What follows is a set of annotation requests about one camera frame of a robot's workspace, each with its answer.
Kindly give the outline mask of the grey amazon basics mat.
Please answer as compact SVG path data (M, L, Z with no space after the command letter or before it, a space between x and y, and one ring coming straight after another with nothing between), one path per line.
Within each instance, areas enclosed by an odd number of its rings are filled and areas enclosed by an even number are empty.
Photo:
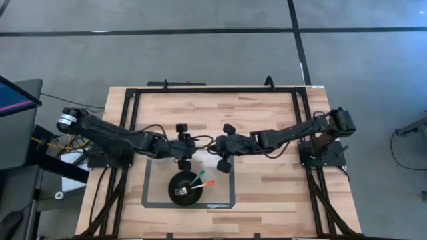
M188 207L176 205L169 198L168 186L172 177L179 172L177 160L173 158L148 160L145 168L143 193L141 203L146 208L174 208L174 209L231 209L236 203L234 158L230 157L232 165L229 173L217 170L217 163L221 157L207 151L200 151L193 155L191 172L199 174L203 183L215 180L216 184L203 187L200 200Z

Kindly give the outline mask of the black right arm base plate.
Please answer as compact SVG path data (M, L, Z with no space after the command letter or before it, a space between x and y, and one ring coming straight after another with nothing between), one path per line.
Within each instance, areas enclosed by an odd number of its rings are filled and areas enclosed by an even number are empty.
M327 147L315 152L310 141L298 142L300 163L304 167L343 167L346 166L344 152L348 146L343 147L339 141L333 141Z

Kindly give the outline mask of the red-handled metal fork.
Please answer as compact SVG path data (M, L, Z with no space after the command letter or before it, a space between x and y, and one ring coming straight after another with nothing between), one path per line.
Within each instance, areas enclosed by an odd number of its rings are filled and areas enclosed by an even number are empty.
M207 183L202 183L200 185L195 185L195 186L191 186L190 185L189 187L183 187L183 188L180 188L180 189L175 189L174 190L174 195L184 196L184 195L187 195L193 189L198 189L198 188L202 188L202 187L212 186L212 185L215 185L215 184L216 184L216 181L215 180L211 180L211 181L208 181Z

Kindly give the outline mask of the computer monitor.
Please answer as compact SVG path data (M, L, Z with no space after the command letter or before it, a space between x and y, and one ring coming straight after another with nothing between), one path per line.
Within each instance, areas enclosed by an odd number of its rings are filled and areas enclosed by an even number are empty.
M16 84L0 76L0 117L20 113L42 106L34 97Z

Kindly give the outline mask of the green-handled gold spoon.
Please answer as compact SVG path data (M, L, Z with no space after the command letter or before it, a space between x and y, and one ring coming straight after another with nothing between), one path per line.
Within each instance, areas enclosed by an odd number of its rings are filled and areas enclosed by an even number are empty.
M203 174L205 173L204 170L201 170L197 177L190 183L190 185L193 185Z

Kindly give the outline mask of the grey stand leg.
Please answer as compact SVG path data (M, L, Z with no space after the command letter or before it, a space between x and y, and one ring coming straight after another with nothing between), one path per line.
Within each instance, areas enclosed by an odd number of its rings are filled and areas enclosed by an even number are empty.
M419 133L427 138L427 116L395 130L397 136L404 137L409 133Z

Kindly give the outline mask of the black bowl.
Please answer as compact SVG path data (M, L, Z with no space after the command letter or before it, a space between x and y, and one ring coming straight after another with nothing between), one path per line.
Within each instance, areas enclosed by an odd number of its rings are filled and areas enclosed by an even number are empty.
M173 203L188 207L197 203L203 193L203 187L192 189L203 182L198 174L191 171L182 171L174 175L169 182L168 194Z

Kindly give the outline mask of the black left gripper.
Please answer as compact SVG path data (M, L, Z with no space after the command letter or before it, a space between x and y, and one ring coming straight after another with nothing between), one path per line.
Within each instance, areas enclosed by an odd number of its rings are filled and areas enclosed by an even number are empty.
M179 159L177 162L179 170L191 171L191 162L186 159L191 159L192 155L197 151L195 140L187 133L188 126L186 123L177 124L175 129L178 139L166 141L168 146L167 156Z

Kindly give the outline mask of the black stand base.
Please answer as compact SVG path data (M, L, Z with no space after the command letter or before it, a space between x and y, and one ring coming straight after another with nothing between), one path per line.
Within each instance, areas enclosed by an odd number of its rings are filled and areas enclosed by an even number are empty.
M38 165L45 171L56 173L62 177L87 183L89 171L76 165L66 163L57 157L47 154L49 143L54 134L43 127L35 125L31 134L31 142L27 152L27 164Z

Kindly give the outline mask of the black aluminium table frame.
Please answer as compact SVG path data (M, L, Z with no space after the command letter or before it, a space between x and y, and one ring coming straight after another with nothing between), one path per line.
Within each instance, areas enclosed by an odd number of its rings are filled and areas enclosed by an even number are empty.
M130 131L177 138L186 123L208 151L224 124L236 134L281 130L331 109L325 91L314 87L112 87L103 120ZM152 159L134 154L126 168L91 168L76 240L268 240L363 238L347 178L336 167L301 165L298 142L271 156L234 158L236 203L231 209L146 208L145 168Z

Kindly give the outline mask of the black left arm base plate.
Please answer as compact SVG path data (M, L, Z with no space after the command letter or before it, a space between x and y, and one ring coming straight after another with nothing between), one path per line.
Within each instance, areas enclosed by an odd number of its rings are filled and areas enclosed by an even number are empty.
M134 152L122 154L119 158L107 155L102 148L95 145L88 152L89 168L126 168L133 165Z

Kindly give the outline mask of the grey cabinet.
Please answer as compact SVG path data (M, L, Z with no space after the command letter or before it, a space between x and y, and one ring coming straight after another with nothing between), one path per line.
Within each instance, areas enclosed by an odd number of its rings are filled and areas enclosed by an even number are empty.
M40 100L42 80L30 79L12 83ZM0 117L0 171L24 166L36 112L37 108L34 108Z

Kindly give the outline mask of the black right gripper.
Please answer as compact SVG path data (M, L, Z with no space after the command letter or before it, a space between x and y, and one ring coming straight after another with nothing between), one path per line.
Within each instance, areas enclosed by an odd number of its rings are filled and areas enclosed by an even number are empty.
M254 142L250 137L238 135L236 128L226 123L223 126L223 132L227 135L216 137L213 144L213 152L222 155L222 158L217 163L217 170L222 173L229 173L232 165L228 161L229 155L247 155L254 152Z

